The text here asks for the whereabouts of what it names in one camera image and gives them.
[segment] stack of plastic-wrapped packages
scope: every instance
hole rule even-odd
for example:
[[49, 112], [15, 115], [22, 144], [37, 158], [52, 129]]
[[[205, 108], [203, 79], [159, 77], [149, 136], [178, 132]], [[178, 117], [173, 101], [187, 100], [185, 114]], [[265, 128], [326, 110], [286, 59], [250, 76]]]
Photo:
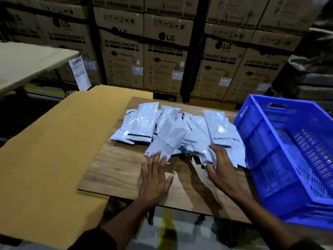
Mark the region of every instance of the stack of plastic-wrapped packages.
[[203, 110], [203, 116], [179, 113], [180, 108], [161, 106], [159, 103], [140, 104], [128, 110], [123, 125], [111, 137], [133, 145], [149, 143], [145, 155], [161, 150], [161, 157], [184, 153], [197, 156], [202, 165], [216, 167], [216, 155], [208, 146], [226, 148], [234, 167], [246, 167], [245, 146], [236, 127], [229, 123], [224, 112]]

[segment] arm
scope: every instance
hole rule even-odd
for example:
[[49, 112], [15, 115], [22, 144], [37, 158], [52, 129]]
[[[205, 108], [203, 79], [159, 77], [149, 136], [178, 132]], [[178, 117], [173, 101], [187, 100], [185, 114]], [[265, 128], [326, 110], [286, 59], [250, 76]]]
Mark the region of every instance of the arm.
[[206, 166], [210, 180], [242, 209], [265, 242], [268, 244], [273, 239], [278, 248], [290, 249], [301, 241], [300, 236], [293, 234], [277, 216], [263, 208], [250, 193], [242, 189], [227, 151], [216, 145], [210, 145], [210, 148], [217, 159], [216, 170], [212, 165]]
[[147, 163], [142, 163], [142, 184], [138, 198], [102, 227], [113, 237], [119, 250], [127, 247], [145, 214], [167, 195], [172, 184], [173, 176], [165, 180], [166, 156], [159, 166], [160, 154], [161, 151], [158, 151], [156, 155], [152, 154]]

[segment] crate handle hole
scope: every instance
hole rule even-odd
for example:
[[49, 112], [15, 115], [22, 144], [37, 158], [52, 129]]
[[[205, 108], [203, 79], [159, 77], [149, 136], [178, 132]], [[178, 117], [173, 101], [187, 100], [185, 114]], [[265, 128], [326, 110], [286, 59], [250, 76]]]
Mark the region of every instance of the crate handle hole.
[[285, 110], [287, 108], [287, 105], [275, 104], [275, 103], [270, 103], [268, 106], [271, 108], [278, 108], [278, 109], [282, 109], [282, 110]]

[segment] person's right hand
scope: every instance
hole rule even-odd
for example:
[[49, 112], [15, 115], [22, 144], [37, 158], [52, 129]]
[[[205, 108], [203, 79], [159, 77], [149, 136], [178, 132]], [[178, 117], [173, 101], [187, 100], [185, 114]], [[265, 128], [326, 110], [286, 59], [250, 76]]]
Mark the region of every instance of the person's right hand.
[[209, 148], [215, 152], [217, 159], [216, 170], [212, 164], [206, 166], [208, 176], [213, 184], [226, 195], [241, 189], [227, 151], [216, 145], [210, 145]]

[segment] white sticker on crate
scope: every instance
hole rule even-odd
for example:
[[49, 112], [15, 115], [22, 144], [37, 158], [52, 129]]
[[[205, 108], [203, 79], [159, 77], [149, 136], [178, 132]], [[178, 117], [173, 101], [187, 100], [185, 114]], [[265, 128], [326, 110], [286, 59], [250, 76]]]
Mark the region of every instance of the white sticker on crate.
[[221, 78], [219, 86], [225, 86], [228, 87], [231, 83], [232, 79], [230, 78]]
[[89, 69], [89, 70], [98, 70], [97, 62], [96, 61], [84, 60], [84, 64], [86, 66], [86, 69]]
[[184, 72], [173, 71], [172, 72], [172, 79], [181, 81], [183, 79], [183, 74], [184, 74]]
[[134, 75], [144, 75], [144, 68], [138, 67], [138, 66], [133, 66], [133, 74]]
[[271, 84], [269, 83], [261, 83], [257, 89], [257, 91], [266, 92], [270, 88]]
[[69, 61], [69, 65], [72, 68], [74, 78], [79, 87], [79, 90], [88, 90], [91, 87], [91, 83], [84, 66], [82, 57], [79, 56]]

